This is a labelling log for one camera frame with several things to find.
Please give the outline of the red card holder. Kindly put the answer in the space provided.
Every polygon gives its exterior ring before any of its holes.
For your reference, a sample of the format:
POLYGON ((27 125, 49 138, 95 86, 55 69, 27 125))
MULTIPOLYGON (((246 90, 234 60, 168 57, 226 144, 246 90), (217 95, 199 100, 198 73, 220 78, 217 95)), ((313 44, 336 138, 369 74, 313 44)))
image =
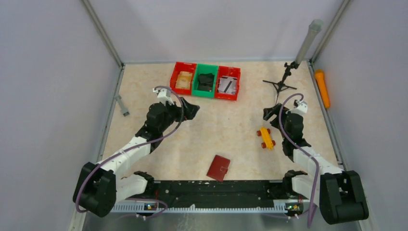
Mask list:
POLYGON ((224 177, 228 172, 229 165, 230 159, 215 155, 206 175, 214 180, 223 182, 224 177))

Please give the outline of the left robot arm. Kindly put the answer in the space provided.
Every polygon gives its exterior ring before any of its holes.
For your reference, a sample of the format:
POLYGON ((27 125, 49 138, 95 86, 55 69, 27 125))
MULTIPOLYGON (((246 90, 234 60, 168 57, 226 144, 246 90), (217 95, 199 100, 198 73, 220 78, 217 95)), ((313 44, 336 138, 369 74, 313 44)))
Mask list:
POLYGON ((163 133, 173 124, 178 126, 192 120, 200 107, 179 98, 180 105, 165 99, 149 107, 143 126, 134 137, 112 156, 94 164, 86 163, 80 172, 73 194, 77 212, 91 212, 101 218, 108 215, 116 203, 131 196, 143 199, 152 197, 152 176, 135 172, 129 177, 124 173, 140 159, 151 154, 165 138, 163 133))

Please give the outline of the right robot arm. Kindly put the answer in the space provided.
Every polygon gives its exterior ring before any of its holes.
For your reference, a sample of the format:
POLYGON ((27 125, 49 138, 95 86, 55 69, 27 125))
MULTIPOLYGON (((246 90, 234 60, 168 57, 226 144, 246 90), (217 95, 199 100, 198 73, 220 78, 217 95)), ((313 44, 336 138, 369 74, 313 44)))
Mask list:
POLYGON ((282 185, 283 194, 311 198, 328 224, 367 219, 369 209, 360 175, 331 164, 303 137, 307 110, 307 103, 300 100, 294 101, 293 109, 279 103, 263 110, 263 119, 282 135, 284 154, 305 169, 304 173, 291 172, 290 180, 282 185))

